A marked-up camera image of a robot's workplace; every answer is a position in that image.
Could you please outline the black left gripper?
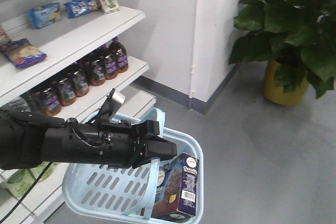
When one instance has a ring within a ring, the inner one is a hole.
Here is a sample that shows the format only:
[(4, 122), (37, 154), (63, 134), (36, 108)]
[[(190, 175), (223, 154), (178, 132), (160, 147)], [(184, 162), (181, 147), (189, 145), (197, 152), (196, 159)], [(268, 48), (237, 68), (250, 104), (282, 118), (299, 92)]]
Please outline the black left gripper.
[(158, 121), (146, 120), (139, 124), (139, 136), (148, 137), (142, 157), (143, 149), (137, 149), (140, 138), (136, 136), (134, 126), (125, 120), (99, 126), (68, 119), (62, 127), (51, 127), (46, 131), (41, 160), (138, 168), (153, 159), (168, 161), (177, 156), (177, 145), (159, 135)]

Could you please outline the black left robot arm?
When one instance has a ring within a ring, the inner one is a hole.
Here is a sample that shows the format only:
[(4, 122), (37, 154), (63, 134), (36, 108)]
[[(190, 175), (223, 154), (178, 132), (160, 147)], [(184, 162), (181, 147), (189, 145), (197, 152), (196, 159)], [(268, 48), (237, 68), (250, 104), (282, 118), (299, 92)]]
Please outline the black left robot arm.
[(1, 169), (29, 169), (42, 162), (138, 168), (153, 159), (171, 160), (176, 144), (159, 136), (159, 122), (111, 123), (111, 110), (81, 124), (30, 112), (1, 118)]

